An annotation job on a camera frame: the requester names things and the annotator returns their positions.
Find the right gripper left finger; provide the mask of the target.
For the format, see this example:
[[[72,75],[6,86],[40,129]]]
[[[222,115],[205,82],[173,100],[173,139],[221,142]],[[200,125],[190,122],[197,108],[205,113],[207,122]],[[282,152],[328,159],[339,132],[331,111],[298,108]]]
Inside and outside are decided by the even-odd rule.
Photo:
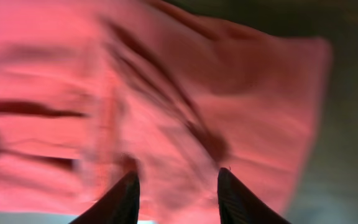
[[[70,224],[137,224],[139,201],[139,176],[130,171]]]

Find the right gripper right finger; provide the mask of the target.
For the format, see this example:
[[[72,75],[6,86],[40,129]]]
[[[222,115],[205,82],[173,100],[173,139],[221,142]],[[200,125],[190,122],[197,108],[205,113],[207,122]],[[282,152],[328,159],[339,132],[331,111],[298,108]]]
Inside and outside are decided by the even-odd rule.
[[[221,224],[290,224],[227,168],[219,170],[217,193]]]

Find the red printed t-shirt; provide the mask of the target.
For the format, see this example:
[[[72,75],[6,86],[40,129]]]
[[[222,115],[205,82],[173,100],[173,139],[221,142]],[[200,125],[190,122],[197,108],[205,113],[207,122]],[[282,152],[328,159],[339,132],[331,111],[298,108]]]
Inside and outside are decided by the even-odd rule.
[[[0,212],[80,214],[133,167],[142,218],[217,223],[228,167],[282,213],[330,64],[163,1],[0,1]]]

